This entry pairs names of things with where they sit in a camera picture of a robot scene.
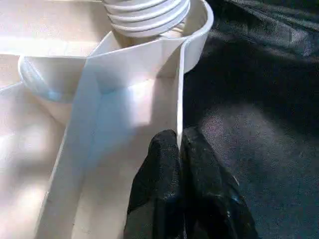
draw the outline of black cloth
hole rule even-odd
[[[238,179],[262,238],[319,238],[318,1],[208,2],[215,22],[184,77],[184,127]]]
[[[233,176],[202,134],[157,134],[132,184],[124,239],[257,239]]]

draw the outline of white plastic edge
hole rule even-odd
[[[163,19],[159,22],[156,22],[154,24],[151,25],[146,25],[146,26],[138,26],[138,27],[128,27],[128,26],[120,26],[120,25],[116,25],[111,23],[111,26],[114,27],[115,29],[119,29],[122,31],[129,31],[129,32],[139,32],[139,31],[147,31],[153,28],[157,28],[159,26],[163,26],[167,23],[169,23],[170,21],[173,21],[177,16],[179,16],[183,11],[185,11],[185,9],[187,8],[187,11],[185,13],[185,16],[187,15],[189,8],[190,8],[190,2],[186,1],[185,4],[172,16]]]

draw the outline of white plastic panel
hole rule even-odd
[[[31,239],[64,126],[22,83],[0,91],[0,238]]]

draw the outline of white plastic part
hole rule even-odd
[[[189,0],[104,0],[112,27],[129,37],[149,37],[178,25],[189,11]]]
[[[207,10],[200,0],[192,0],[191,7],[187,18],[180,28],[173,28],[172,31],[166,32],[164,36],[174,38],[179,43],[182,43],[192,35],[200,34],[201,28],[205,25],[207,19]],[[103,44],[90,54],[90,57],[98,56],[99,54],[113,54],[118,52],[127,51],[128,47],[139,45],[144,42],[149,42],[155,38],[129,38],[118,34],[117,32],[109,32],[103,39]],[[201,41],[197,46],[194,46],[192,51],[194,55],[192,60],[193,66],[197,63],[204,41]],[[83,66],[88,57],[21,57],[19,60],[18,70],[21,80],[25,85],[36,95],[41,96],[47,100],[70,103],[72,102],[74,93],[76,91],[77,83],[82,74]],[[150,60],[146,62],[140,62],[138,60],[132,60],[127,65],[133,68],[137,64],[148,64]]]
[[[31,239],[65,125],[23,83],[1,89],[0,104],[0,238]]]
[[[171,128],[180,145],[183,75],[199,61],[212,24],[209,5],[192,0],[183,37],[123,48],[109,33],[86,59],[36,239],[121,238],[132,180],[151,138]],[[39,75],[46,81],[46,72],[29,71],[25,82]]]
[[[100,1],[0,1],[0,54],[86,57],[110,30]]]

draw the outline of black glove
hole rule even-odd
[[[158,133],[133,180],[124,239],[256,239],[237,183],[195,129]]]

